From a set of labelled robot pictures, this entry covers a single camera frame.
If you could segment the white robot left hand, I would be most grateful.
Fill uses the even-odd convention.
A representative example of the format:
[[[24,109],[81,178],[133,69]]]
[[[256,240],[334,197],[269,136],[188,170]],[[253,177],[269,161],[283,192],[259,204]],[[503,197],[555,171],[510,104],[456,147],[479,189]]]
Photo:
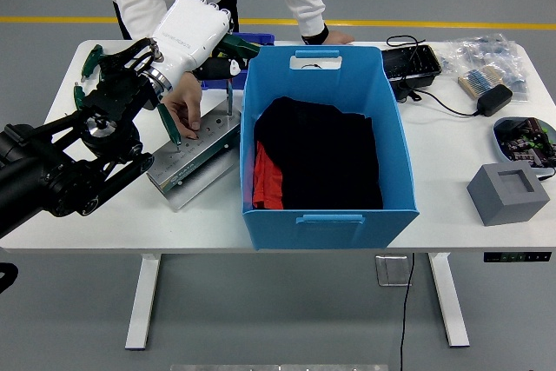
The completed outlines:
[[[156,58],[147,73],[165,90],[199,68],[230,33],[231,12],[206,0],[175,0],[150,38]]]

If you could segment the person's left hand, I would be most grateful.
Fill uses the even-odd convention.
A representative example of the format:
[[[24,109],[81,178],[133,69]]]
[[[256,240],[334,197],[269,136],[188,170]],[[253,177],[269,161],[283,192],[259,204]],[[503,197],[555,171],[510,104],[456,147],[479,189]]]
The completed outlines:
[[[348,33],[333,30],[328,33],[327,38],[324,41],[326,45],[342,45],[350,44],[354,41],[354,37]]]

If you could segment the person's right hand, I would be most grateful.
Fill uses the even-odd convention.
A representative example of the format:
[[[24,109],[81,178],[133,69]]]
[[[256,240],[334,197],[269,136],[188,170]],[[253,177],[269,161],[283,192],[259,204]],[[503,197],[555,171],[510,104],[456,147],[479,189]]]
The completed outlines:
[[[178,84],[162,99],[181,136],[198,138],[201,100],[202,87],[191,72],[184,72]]]

